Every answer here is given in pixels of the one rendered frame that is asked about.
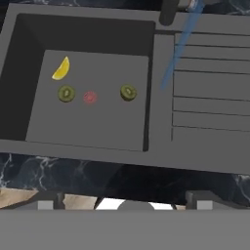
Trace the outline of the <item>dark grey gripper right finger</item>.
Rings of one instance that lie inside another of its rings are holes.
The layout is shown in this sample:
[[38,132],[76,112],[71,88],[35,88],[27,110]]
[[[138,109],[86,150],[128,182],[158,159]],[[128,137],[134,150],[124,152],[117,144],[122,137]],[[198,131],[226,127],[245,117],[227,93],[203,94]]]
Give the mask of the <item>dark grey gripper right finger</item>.
[[192,210],[248,210],[248,207],[224,201],[208,190],[189,190],[186,192],[186,201],[186,208]]

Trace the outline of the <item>dark grey sink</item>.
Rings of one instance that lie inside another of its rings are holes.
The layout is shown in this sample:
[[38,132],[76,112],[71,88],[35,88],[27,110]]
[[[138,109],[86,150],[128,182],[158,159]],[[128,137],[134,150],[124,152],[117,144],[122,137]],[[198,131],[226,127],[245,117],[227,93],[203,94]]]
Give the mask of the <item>dark grey sink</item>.
[[[11,5],[0,32],[0,151],[250,175],[250,17]],[[65,57],[70,69],[52,75]],[[122,85],[137,89],[130,102]],[[69,103],[58,90],[69,85]],[[97,94],[85,104],[87,91]]]

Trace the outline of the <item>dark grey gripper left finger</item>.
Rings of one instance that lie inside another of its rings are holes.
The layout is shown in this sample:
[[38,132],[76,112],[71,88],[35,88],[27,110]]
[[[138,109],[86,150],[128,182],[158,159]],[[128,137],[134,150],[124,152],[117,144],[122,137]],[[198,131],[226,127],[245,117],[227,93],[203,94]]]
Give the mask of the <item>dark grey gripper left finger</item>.
[[58,210],[64,209],[64,194],[55,191],[40,191],[26,201],[3,207],[3,210]]

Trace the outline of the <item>green kiwi half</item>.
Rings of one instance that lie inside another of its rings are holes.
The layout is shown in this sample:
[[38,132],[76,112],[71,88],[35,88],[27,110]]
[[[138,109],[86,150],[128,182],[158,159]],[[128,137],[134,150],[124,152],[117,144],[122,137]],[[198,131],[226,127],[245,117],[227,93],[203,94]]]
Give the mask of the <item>green kiwi half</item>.
[[122,85],[120,96],[124,101],[130,102],[137,96],[137,89],[129,84]]
[[58,90],[58,98],[63,103],[71,102],[75,97],[75,90],[69,85],[63,85]]

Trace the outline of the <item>red sink drain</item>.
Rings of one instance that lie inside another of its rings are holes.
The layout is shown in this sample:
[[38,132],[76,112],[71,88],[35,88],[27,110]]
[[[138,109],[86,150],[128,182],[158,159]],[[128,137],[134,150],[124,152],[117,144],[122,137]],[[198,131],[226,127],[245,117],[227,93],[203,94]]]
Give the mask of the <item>red sink drain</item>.
[[87,91],[83,95],[83,101],[85,104],[94,104],[97,101],[97,94],[94,91]]

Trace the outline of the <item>dark grey sink faucet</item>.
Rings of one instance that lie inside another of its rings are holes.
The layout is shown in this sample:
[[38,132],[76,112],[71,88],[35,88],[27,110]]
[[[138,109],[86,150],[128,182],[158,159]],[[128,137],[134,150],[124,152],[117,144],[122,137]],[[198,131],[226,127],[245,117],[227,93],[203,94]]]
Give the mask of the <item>dark grey sink faucet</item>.
[[161,25],[169,26],[179,10],[193,10],[197,6],[198,0],[162,0],[159,22]]

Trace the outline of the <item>yellow lemon wedge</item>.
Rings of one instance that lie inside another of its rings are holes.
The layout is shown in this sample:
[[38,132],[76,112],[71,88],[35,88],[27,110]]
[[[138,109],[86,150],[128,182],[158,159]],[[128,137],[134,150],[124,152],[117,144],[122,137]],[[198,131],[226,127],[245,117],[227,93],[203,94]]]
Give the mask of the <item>yellow lemon wedge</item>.
[[65,57],[62,60],[62,63],[60,64],[58,69],[52,75],[52,78],[54,80],[62,80],[69,72],[69,69],[70,69],[70,61],[68,57]]

